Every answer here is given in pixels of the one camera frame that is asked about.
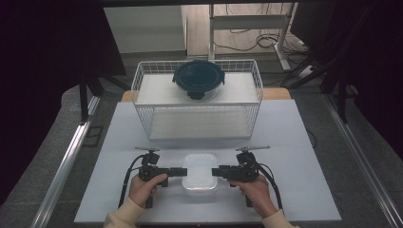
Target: white wall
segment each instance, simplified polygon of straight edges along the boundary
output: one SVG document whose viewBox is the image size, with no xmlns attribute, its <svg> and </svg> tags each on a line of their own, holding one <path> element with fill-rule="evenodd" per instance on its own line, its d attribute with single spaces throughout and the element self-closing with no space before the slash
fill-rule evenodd
<svg viewBox="0 0 403 228">
<path fill-rule="evenodd" d="M 181 6 L 104 11 L 121 53 L 185 50 Z"/>
</svg>

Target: white wire basket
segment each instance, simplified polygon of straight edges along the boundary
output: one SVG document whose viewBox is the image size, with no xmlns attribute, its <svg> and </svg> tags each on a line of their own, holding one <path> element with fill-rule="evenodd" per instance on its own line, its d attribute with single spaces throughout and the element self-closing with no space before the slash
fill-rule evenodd
<svg viewBox="0 0 403 228">
<path fill-rule="evenodd" d="M 139 63 L 131 98 L 148 139 L 249 139 L 262 97 L 255 60 L 210 61 L 225 72 L 225 84 L 206 102 L 189 100 L 172 82 L 187 62 Z"/>
</svg>

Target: dark blue lid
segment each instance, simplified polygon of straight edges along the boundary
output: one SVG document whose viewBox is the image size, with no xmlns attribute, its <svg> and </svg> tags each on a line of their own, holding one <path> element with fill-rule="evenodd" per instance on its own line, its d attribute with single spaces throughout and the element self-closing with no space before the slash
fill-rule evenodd
<svg viewBox="0 0 403 228">
<path fill-rule="evenodd" d="M 187 91 L 195 100 L 204 96 L 204 92 L 224 84 L 225 73 L 219 66 L 203 60 L 194 60 L 179 66 L 175 70 L 172 82 Z"/>
</svg>

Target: person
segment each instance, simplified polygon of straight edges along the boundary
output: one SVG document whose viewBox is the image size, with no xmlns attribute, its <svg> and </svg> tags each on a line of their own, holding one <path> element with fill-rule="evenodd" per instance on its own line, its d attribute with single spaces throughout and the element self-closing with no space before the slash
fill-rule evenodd
<svg viewBox="0 0 403 228">
<path fill-rule="evenodd" d="M 145 201 L 149 196 L 154 197 L 157 192 L 156 185 L 167 178 L 166 174 L 154 177 L 150 181 L 142 181 L 135 176 L 130 185 L 128 197 L 124 204 L 115 212 L 106 216 L 105 228 L 133 228 L 140 215 L 144 212 Z M 240 188 L 243 195 L 252 201 L 253 208 L 261 216 L 265 228 L 295 228 L 285 218 L 282 210 L 276 209 L 270 199 L 267 179 L 259 175 L 251 182 L 229 180 L 233 185 Z"/>
</svg>

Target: beige sleeve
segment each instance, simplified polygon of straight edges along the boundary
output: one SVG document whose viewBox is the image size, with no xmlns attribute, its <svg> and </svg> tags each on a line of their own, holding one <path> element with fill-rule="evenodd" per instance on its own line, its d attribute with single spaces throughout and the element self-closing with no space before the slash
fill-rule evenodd
<svg viewBox="0 0 403 228">
<path fill-rule="evenodd" d="M 285 218 L 282 210 L 278 210 L 273 216 L 261 220 L 265 228 L 296 228 Z"/>
<path fill-rule="evenodd" d="M 137 219 L 143 212 L 143 207 L 134 203 L 130 198 L 126 198 L 118 210 L 107 214 L 104 227 L 134 228 Z"/>
</svg>

